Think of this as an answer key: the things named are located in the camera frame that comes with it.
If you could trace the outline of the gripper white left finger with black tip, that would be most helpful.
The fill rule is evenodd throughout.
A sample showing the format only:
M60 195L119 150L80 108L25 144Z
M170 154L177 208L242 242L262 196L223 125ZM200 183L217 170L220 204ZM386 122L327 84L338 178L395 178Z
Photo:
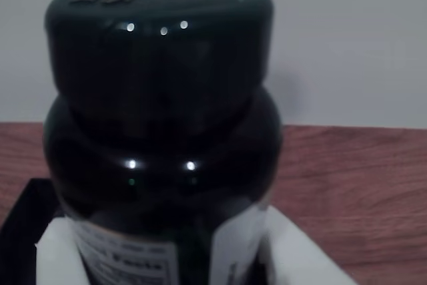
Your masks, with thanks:
M54 218L35 247L37 285L90 285L67 218Z

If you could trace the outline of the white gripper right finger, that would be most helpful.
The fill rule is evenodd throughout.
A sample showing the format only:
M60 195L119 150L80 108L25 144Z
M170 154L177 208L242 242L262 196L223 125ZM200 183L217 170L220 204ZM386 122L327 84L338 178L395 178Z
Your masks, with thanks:
M305 232L277 208L266 217L268 284L355 284Z

